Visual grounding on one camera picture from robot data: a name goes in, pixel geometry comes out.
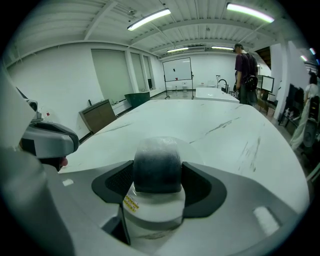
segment whiteboard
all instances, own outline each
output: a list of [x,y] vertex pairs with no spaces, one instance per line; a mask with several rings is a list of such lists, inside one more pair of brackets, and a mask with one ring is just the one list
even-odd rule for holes
[[165,61],[162,65],[166,82],[192,79],[190,58]]
[[262,89],[269,91],[272,93],[272,90],[274,89],[274,78],[270,76],[263,76],[262,77]]

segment person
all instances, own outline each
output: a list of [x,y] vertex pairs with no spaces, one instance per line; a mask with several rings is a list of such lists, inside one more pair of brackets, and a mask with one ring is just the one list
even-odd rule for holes
[[317,75],[311,72],[309,85],[307,85],[304,90],[304,108],[301,119],[289,142],[292,150],[296,150],[304,141],[305,127],[309,118],[310,99],[316,96],[320,96],[319,85],[317,85]]
[[246,81],[249,76],[258,75],[256,59],[244,50],[240,43],[236,43],[234,51],[237,53],[235,59],[235,89],[239,91],[239,100],[241,104],[254,105],[257,103],[257,95],[253,92],[247,92]]

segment white pillar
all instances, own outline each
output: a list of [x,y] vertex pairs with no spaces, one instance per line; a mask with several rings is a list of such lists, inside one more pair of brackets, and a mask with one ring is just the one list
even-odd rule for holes
[[125,55],[126,67],[128,69],[129,78],[130,78],[133,92],[139,93],[139,87],[138,87],[138,83],[137,83],[137,78],[136,78],[134,64],[132,62],[130,50],[129,49],[125,50],[124,55]]
[[278,103],[274,112],[274,118],[278,119],[279,115],[283,113],[286,106],[286,99],[289,93],[290,88],[290,50],[288,42],[283,38],[283,36],[279,37],[279,41],[281,44],[281,54],[282,54],[282,79],[280,83],[280,90],[277,94]]
[[147,70],[146,70],[146,65],[145,65],[145,59],[142,54],[140,54],[140,62],[141,62],[141,67],[142,67],[142,74],[143,74],[145,88],[146,88],[147,92],[150,92],[150,88],[149,88],[149,84],[148,84]]

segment maroon shirt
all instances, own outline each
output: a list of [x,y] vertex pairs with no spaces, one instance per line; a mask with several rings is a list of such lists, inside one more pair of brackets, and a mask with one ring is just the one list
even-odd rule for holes
[[238,54],[235,58],[235,70],[242,72],[240,85],[246,83],[247,77],[249,76],[249,59],[245,53]]

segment white table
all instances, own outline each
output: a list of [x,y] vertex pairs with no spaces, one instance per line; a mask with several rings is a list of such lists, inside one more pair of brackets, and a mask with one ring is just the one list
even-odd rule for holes
[[197,88],[195,100],[239,103],[239,100],[218,88]]
[[184,141],[183,161],[251,178],[297,213],[309,205],[304,172],[283,136],[255,108],[230,102],[150,100],[85,141],[60,172],[133,160],[139,142],[156,136]]

